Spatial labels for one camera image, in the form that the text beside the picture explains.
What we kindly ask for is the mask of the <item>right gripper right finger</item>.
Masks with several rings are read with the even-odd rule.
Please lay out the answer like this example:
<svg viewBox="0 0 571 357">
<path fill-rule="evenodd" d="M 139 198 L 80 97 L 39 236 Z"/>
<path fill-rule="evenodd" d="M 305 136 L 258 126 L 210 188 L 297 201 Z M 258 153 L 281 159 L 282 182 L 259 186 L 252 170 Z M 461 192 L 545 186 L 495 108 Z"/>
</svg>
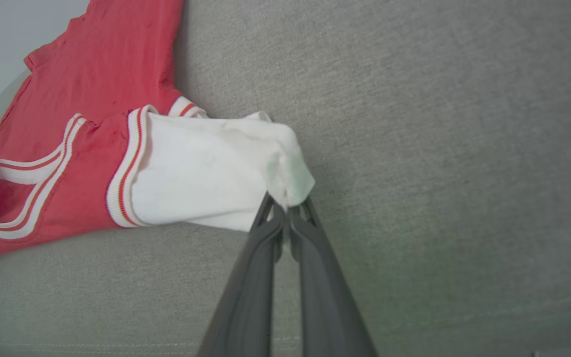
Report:
<svg viewBox="0 0 571 357">
<path fill-rule="evenodd" d="M 288 235 L 299 265 L 304 357 L 376 357 L 310 197 L 288 211 Z"/>
</svg>

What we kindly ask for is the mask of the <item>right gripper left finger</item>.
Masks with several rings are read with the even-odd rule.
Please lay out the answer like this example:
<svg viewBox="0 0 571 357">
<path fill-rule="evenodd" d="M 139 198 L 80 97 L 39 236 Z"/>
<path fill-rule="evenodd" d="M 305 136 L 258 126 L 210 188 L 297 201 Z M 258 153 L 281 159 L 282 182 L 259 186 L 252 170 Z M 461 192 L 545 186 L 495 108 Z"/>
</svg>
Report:
<svg viewBox="0 0 571 357">
<path fill-rule="evenodd" d="M 269 357 L 274 266 L 283 250 L 284 212 L 267 193 L 229 275 L 199 357 Z"/>
</svg>

